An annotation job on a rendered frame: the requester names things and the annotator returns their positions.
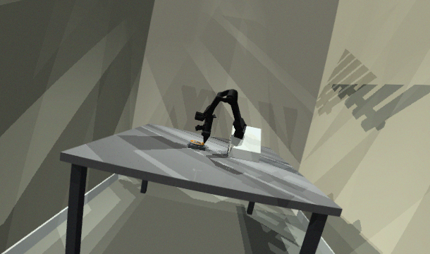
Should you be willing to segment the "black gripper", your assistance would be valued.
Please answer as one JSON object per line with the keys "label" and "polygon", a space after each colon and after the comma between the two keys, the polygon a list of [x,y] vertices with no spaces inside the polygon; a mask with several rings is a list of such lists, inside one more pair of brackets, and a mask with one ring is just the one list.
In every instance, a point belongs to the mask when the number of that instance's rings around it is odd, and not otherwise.
{"label": "black gripper", "polygon": [[203,135],[203,138],[204,138],[204,144],[208,140],[208,138],[210,137],[211,126],[212,126],[212,123],[204,122],[204,130],[202,131],[202,134],[201,134],[201,135]]}

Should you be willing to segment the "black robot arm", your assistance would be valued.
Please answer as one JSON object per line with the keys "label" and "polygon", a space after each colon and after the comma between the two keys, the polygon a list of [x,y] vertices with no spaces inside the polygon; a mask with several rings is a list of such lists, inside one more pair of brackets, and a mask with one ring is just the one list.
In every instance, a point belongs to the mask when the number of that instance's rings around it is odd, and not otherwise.
{"label": "black robot arm", "polygon": [[214,101],[206,108],[204,113],[201,113],[198,111],[196,112],[195,120],[198,120],[198,121],[204,121],[205,120],[204,122],[206,122],[206,123],[212,123],[213,119],[216,118],[215,114],[214,115],[212,115],[212,114],[213,114],[216,106],[218,105],[218,103],[220,101],[225,102],[225,103],[227,102],[231,105],[231,109],[233,111],[233,115],[234,115],[234,119],[235,119],[233,122],[233,126],[235,129],[234,137],[242,139],[244,134],[245,134],[245,130],[246,130],[247,125],[246,125],[244,119],[241,118],[241,115],[240,115],[240,110],[239,110],[239,106],[238,106],[238,91],[237,90],[230,89],[230,90],[225,90],[223,92],[218,92]]}

